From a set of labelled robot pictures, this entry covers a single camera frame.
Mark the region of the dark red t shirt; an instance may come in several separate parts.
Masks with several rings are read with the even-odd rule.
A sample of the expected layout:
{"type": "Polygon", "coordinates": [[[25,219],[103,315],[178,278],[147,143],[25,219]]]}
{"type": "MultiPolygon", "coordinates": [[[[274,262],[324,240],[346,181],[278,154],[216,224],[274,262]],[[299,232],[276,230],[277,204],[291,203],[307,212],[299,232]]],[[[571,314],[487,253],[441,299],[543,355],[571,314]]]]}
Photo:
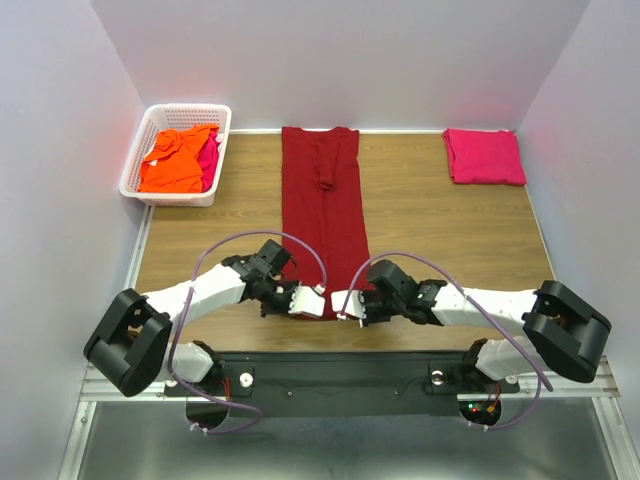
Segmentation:
{"type": "Polygon", "coordinates": [[[327,296],[349,288],[370,257],[360,168],[360,132],[284,127],[282,231],[312,247],[327,271],[327,296]]]}

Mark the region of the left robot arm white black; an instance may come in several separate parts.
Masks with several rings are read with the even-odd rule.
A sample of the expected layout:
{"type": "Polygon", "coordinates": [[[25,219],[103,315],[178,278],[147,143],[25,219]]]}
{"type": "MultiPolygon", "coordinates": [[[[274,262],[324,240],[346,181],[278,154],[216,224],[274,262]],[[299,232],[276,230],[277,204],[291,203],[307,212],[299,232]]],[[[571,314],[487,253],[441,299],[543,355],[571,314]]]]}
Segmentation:
{"type": "Polygon", "coordinates": [[[119,292],[83,349],[84,357],[126,397],[169,378],[170,338],[187,324],[225,306],[258,300],[283,309],[294,282],[278,276],[292,254],[268,240],[252,255],[227,257],[196,280],[140,294],[119,292]]]}

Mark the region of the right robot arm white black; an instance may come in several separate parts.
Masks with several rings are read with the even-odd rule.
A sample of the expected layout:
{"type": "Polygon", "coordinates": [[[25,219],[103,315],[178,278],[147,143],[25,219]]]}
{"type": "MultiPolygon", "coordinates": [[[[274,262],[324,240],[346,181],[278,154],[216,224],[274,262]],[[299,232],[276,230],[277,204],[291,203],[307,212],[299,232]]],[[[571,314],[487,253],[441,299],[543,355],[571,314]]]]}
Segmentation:
{"type": "Polygon", "coordinates": [[[469,348],[460,378],[472,390],[528,372],[552,371],[584,384],[596,377],[611,322],[561,282],[521,291],[463,288],[448,275],[416,281],[386,259],[362,272],[368,289],[332,301],[363,327],[402,316],[417,325],[492,327],[501,334],[469,348]]]}

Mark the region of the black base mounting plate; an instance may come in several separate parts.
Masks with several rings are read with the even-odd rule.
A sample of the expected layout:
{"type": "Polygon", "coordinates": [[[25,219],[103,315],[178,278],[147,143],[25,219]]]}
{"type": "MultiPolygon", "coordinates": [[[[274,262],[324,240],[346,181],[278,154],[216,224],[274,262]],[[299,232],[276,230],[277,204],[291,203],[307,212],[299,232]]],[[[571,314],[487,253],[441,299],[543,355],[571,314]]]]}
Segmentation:
{"type": "Polygon", "coordinates": [[[490,382],[460,351],[222,353],[233,401],[271,417],[456,416],[458,399],[518,385],[490,382]]]}

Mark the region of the pink t shirt in basket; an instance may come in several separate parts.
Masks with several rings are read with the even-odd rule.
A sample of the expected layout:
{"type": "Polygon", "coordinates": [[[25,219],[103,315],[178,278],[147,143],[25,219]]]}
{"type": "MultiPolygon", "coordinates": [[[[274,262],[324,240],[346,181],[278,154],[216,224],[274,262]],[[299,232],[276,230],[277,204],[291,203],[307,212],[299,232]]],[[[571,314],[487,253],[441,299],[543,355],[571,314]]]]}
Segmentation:
{"type": "Polygon", "coordinates": [[[220,141],[218,140],[218,133],[211,131],[197,158],[198,165],[202,171],[201,182],[203,192],[209,191],[212,188],[219,162],[219,147],[220,141]]]}

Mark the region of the orange t shirt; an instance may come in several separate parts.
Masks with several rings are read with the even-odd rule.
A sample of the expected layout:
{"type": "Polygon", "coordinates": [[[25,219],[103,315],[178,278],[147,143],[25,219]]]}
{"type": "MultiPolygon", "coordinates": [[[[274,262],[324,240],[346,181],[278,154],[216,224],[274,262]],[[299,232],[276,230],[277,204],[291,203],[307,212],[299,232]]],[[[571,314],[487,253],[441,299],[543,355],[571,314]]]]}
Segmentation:
{"type": "Polygon", "coordinates": [[[218,124],[195,125],[187,130],[167,129],[156,135],[154,147],[140,166],[140,193],[187,194],[202,191],[199,152],[218,124]]]}

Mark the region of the white plastic laundry basket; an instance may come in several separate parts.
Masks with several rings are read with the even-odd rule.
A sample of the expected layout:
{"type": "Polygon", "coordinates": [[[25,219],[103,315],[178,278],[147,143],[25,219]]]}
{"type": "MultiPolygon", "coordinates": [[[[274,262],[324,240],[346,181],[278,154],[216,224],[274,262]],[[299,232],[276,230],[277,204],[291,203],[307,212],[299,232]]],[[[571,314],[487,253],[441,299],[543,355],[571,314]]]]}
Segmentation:
{"type": "Polygon", "coordinates": [[[135,198],[150,206],[201,207],[213,205],[220,181],[232,120],[230,107],[211,103],[164,103],[149,107],[130,147],[119,182],[120,194],[135,198]],[[203,193],[142,193],[140,166],[155,145],[157,133],[166,129],[186,130],[198,124],[218,124],[219,159],[214,170],[212,186],[203,193]]]}

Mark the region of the folded pink t shirt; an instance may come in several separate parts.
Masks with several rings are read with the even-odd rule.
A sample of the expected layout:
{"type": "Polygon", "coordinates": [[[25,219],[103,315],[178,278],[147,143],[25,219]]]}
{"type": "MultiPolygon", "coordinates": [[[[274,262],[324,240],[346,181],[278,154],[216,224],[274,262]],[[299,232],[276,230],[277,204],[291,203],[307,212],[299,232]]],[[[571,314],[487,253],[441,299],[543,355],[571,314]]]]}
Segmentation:
{"type": "Polygon", "coordinates": [[[527,184],[515,133],[448,128],[443,132],[443,139],[449,174],[455,184],[527,184]]]}

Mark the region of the aluminium frame rail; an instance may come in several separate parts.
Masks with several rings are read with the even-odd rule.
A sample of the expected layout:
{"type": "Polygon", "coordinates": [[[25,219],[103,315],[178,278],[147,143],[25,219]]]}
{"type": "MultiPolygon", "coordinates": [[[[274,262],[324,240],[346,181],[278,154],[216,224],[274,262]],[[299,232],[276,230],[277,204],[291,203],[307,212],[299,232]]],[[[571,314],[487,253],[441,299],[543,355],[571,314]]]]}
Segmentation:
{"type": "MultiPolygon", "coordinates": [[[[606,358],[598,366],[596,377],[590,384],[573,382],[555,373],[548,373],[548,378],[554,388],[549,392],[541,388],[542,398],[618,398],[620,392],[606,358]]],[[[501,388],[501,399],[533,398],[537,387],[537,377],[534,373],[521,374],[517,377],[517,389],[508,391],[510,384],[501,388]]],[[[189,396],[182,387],[178,388],[171,382],[154,382],[140,394],[124,397],[101,373],[92,366],[88,366],[83,379],[81,402],[121,402],[121,401],[183,401],[189,396]]]]}

